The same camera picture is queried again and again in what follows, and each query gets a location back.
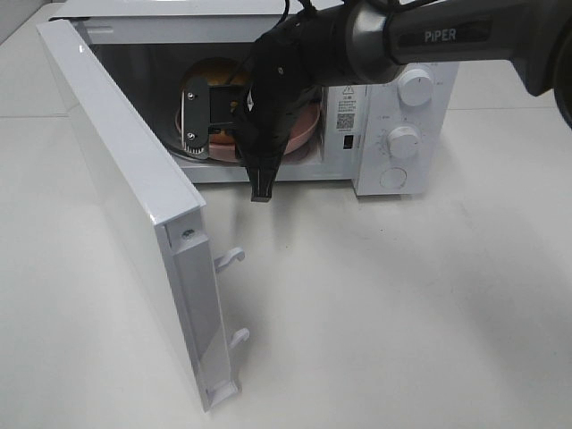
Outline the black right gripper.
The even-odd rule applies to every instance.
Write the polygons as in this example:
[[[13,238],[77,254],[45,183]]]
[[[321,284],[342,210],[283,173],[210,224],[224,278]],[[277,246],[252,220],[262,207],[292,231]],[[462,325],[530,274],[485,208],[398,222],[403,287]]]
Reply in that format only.
[[[267,203],[291,129],[319,87],[340,81],[333,17],[290,17],[252,46],[235,139],[252,202]]]

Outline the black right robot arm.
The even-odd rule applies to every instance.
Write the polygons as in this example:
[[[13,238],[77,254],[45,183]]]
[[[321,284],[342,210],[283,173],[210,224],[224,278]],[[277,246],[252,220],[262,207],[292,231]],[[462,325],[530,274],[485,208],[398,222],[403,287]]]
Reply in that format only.
[[[305,2],[254,42],[251,59],[233,135],[255,202],[270,200],[290,132],[319,88],[384,84],[410,63],[509,61],[530,95],[552,91],[571,117],[568,1]]]

